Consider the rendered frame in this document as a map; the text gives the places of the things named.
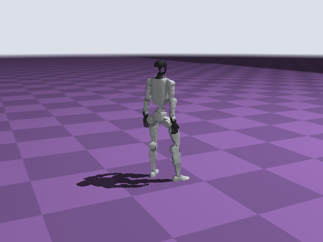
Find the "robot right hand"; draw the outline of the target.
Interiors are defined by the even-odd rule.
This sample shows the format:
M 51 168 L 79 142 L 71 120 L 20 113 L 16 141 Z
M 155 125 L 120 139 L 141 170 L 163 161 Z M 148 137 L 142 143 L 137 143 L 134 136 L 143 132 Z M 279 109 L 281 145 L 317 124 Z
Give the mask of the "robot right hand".
M 171 132 L 171 134 L 176 134 L 178 132 L 179 126 L 177 125 L 176 120 L 172 121 L 172 118 L 170 118 L 170 120 L 171 120 L 171 123 L 172 123 L 172 132 Z

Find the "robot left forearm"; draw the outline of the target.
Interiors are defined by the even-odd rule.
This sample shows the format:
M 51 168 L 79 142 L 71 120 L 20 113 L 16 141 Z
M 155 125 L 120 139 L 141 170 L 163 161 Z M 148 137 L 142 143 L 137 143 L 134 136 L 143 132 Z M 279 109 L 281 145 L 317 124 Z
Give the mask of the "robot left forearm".
M 144 98 L 144 107 L 143 107 L 143 111 L 145 112 L 145 115 L 147 115 L 147 114 L 148 114 L 149 104 L 150 104 L 150 101 L 149 101 L 149 100 L 146 100 L 146 99 Z

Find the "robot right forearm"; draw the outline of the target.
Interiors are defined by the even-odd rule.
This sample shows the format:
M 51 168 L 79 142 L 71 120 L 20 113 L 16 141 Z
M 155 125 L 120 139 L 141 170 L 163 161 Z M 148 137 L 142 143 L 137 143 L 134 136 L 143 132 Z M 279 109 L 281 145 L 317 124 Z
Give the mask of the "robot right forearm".
M 177 100 L 174 98 L 172 100 L 171 105 L 169 106 L 169 108 L 170 108 L 169 116 L 172 118 L 172 121 L 175 121 L 176 120 L 176 117 L 175 117 L 176 104 L 177 104 Z

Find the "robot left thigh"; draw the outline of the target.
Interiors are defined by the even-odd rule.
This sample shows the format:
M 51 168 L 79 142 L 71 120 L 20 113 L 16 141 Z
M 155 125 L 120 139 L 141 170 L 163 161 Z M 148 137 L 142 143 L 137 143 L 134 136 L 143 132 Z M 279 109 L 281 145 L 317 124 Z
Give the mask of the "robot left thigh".
M 147 117 L 147 122 L 149 125 L 150 131 L 150 149 L 156 150 L 157 149 L 157 134 L 158 134 L 158 123 L 153 121 L 153 114 Z

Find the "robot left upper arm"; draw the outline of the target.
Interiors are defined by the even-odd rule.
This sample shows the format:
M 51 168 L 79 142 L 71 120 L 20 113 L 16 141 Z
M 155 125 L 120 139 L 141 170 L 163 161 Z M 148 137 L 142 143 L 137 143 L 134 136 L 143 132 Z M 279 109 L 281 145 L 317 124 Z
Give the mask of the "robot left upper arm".
M 145 96 L 145 99 L 149 100 L 149 101 L 152 100 L 152 98 L 151 98 L 151 86 L 150 86 L 151 79 L 147 79 L 147 81 L 146 81 L 146 96 Z

